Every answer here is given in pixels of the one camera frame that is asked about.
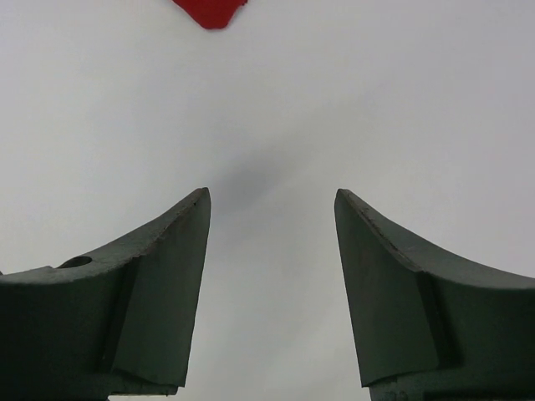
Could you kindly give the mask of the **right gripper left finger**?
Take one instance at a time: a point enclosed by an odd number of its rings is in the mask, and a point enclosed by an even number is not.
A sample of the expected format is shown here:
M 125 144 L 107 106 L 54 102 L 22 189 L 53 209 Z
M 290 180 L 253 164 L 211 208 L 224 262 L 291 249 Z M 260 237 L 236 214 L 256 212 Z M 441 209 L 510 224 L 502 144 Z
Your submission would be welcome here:
M 194 190 L 57 267 L 1 278 L 1 397 L 169 396 L 186 384 L 211 220 Z

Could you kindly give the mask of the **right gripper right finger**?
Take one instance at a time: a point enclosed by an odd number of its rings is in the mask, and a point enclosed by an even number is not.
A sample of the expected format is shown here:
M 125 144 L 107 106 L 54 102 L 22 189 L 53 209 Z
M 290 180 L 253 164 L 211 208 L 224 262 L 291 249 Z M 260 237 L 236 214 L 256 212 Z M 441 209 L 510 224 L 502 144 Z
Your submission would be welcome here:
M 373 400 L 531 400 L 534 280 L 334 202 L 360 382 Z

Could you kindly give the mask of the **dark red t-shirt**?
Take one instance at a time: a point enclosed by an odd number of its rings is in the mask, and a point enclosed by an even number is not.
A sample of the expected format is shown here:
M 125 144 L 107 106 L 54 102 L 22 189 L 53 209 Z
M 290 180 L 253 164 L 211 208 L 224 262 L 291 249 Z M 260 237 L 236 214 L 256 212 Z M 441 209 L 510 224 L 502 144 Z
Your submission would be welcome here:
M 206 30 L 224 29 L 248 0 L 172 0 Z

